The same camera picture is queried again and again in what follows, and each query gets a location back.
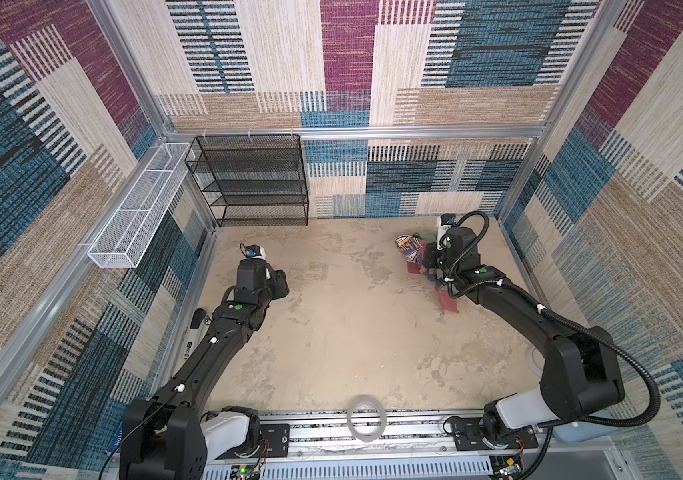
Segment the red patterned shirt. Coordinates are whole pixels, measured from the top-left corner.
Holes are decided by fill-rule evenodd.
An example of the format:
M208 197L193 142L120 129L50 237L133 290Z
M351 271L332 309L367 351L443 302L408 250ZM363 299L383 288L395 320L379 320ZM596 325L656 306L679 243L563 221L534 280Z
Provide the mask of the red patterned shirt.
M429 257L429 250L431 249L431 244L435 242L435 236L427 236L423 238L421 234L415 233L411 235L400 235L395 238L395 246L401 252L401 255L405 257L407 261L407 272L411 274L419 274L427 277L431 284L433 284L433 289L437 293L437 298L439 298L439 304L451 313L459 313L459 307L457 307L457 300L451 299L449 293L447 293L447 286L443 284L443 271L439 268L433 268L425 264L425 260Z

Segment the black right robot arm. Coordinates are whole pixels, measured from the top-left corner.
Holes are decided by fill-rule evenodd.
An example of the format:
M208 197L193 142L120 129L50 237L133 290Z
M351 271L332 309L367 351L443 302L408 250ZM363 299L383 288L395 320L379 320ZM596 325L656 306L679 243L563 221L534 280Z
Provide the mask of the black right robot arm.
M607 347L611 336L601 328L579 331L547 318L545 305L503 271L481 263L473 230L439 226L423 266L437 268L447 289L497 314L543 354L538 388L483 408L481 432L487 444L505 446L533 425L579 421L625 399L617 354Z

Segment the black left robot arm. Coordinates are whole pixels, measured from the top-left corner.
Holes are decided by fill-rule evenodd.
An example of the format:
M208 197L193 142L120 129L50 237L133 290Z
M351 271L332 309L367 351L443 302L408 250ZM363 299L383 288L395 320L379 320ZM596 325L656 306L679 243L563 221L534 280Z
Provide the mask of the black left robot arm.
M218 454L209 448L202 408L235 355L263 325L270 303L289 295L287 275L263 258L243 259L237 282L213 312L201 343L150 397L123 417L121 479L200 479Z

